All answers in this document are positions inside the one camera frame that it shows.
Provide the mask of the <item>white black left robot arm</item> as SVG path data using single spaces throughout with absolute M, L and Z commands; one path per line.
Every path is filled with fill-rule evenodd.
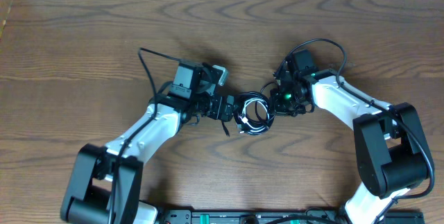
M 154 223 L 158 210 L 139 199 L 144 165 L 192 117 L 226 122 L 234 99 L 220 96 L 228 70 L 181 61 L 167 94 L 158 92 L 143 116 L 104 146 L 87 144 L 76 157 L 60 208 L 67 223 Z

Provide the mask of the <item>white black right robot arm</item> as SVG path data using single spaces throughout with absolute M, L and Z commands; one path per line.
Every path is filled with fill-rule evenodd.
M 275 115 L 298 116 L 307 106 L 326 110 L 346 124 L 355 138 L 361 184 L 336 215 L 337 223 L 423 223 L 420 212 L 392 212 L 409 191 L 429 180 L 434 162 L 414 106 L 391 105 L 349 85 L 339 72 L 320 70 L 311 53 L 292 51 L 273 74 L 271 109 Z

